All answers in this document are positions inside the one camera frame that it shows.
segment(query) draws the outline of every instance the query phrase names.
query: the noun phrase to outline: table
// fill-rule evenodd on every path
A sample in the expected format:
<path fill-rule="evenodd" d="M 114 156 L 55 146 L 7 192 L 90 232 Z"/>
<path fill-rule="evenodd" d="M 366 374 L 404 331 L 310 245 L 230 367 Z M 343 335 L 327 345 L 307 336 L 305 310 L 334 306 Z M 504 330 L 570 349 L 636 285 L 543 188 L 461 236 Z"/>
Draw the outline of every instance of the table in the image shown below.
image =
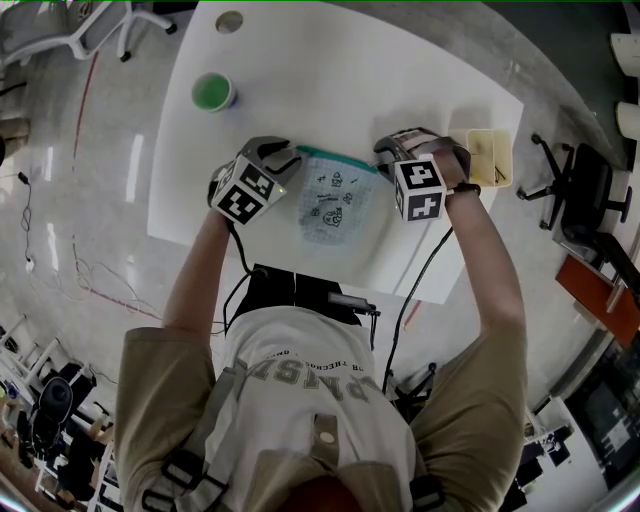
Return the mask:
<path fill-rule="evenodd" d="M 228 11 L 243 16 L 233 33 L 216 30 Z M 227 74 L 239 100 L 217 114 L 191 103 L 203 73 Z M 395 26 L 329 4 L 201 2 L 167 89 L 155 147 L 149 235 L 190 245 L 207 212 L 214 169 L 250 138 L 373 160 L 373 144 L 399 129 L 505 128 L 515 140 L 523 105 L 480 72 Z M 305 242 L 297 221 L 303 176 L 253 224 L 239 228 L 247 259 L 277 268 L 406 296 L 450 227 L 447 218 L 404 223 L 393 188 L 380 178 L 359 236 L 343 246 Z M 481 199 L 487 209 L 495 189 Z M 234 244 L 228 254 L 237 255 Z M 442 248 L 415 298 L 444 303 L 464 261 L 455 237 Z"/>

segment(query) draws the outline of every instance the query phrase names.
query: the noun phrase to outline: small container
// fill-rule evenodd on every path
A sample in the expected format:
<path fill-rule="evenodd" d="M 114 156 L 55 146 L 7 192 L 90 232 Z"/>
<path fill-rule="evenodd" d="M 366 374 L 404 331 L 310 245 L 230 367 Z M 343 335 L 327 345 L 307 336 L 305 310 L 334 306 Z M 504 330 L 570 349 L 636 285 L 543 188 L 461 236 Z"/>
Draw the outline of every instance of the small container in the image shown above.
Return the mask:
<path fill-rule="evenodd" d="M 513 151 L 508 130 L 452 129 L 449 136 L 471 153 L 471 183 L 498 188 L 511 185 Z"/>
<path fill-rule="evenodd" d="M 236 101 L 236 89 L 229 77 L 222 73 L 206 73 L 191 88 L 193 104 L 207 112 L 220 112 Z"/>

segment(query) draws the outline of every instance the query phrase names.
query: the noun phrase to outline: backpack strap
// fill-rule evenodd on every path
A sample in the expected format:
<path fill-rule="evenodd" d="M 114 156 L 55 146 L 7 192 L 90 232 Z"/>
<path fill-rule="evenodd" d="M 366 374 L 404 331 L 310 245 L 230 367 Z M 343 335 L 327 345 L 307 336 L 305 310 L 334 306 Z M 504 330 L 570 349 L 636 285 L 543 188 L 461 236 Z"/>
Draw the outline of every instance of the backpack strap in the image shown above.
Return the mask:
<path fill-rule="evenodd" d="M 227 438 L 233 430 L 233 420 L 228 425 L 227 433 L 223 436 L 223 442 L 218 448 L 218 452 L 225 458 L 231 457 L 229 463 L 218 461 L 220 454 L 216 453 L 214 460 L 215 465 L 220 464 L 224 472 L 215 472 L 212 464 L 209 468 L 205 468 L 206 440 L 214 431 L 218 422 L 218 417 L 223 408 L 228 408 L 230 417 L 235 418 L 237 410 L 238 398 L 247 376 L 247 366 L 237 360 L 233 368 L 227 367 L 223 370 L 222 375 L 216 381 L 213 391 L 207 399 L 202 417 L 196 424 L 191 435 L 187 438 L 184 445 L 177 448 L 169 454 L 161 469 L 161 475 L 156 479 L 154 484 L 146 489 L 142 494 L 142 508 L 148 512 L 175 512 L 176 510 L 205 510 L 214 501 L 219 498 L 227 490 L 227 482 L 231 475 L 231 470 L 235 464 L 237 450 L 229 453 L 226 448 L 227 444 L 237 446 L 236 443 L 228 442 Z M 215 487 L 219 492 L 204 492 L 202 489 L 209 486 Z M 191 494 L 196 493 L 193 498 L 189 498 Z M 207 506 L 200 509 L 197 508 L 197 497 L 205 498 L 213 497 Z M 182 505 L 177 507 L 176 500 L 180 499 Z"/>

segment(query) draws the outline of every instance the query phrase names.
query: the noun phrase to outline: white chair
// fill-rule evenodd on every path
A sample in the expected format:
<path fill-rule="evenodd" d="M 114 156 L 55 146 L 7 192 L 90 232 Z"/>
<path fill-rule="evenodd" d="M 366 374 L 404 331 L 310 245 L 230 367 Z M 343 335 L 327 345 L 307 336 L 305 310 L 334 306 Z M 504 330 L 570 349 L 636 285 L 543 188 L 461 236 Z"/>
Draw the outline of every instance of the white chair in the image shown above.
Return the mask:
<path fill-rule="evenodd" d="M 93 11 L 83 17 L 87 6 Z M 177 30 L 166 18 L 134 7 L 132 2 L 19 2 L 0 14 L 0 69 L 58 46 L 68 46 L 80 60 L 91 57 L 107 38 L 122 28 L 117 55 L 122 62 L 131 58 L 126 44 L 133 22 L 141 18 L 163 28 Z"/>

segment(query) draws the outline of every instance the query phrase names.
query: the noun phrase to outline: beige container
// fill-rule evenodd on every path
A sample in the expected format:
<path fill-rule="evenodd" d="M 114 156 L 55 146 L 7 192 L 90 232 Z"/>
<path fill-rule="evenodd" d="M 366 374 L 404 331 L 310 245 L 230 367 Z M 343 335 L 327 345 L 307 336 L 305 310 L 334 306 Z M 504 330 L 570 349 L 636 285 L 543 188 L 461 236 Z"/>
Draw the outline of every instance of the beige container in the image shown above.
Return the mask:
<path fill-rule="evenodd" d="M 449 136 L 471 153 L 471 183 L 508 187 L 513 182 L 513 151 L 508 130 L 449 130 Z"/>

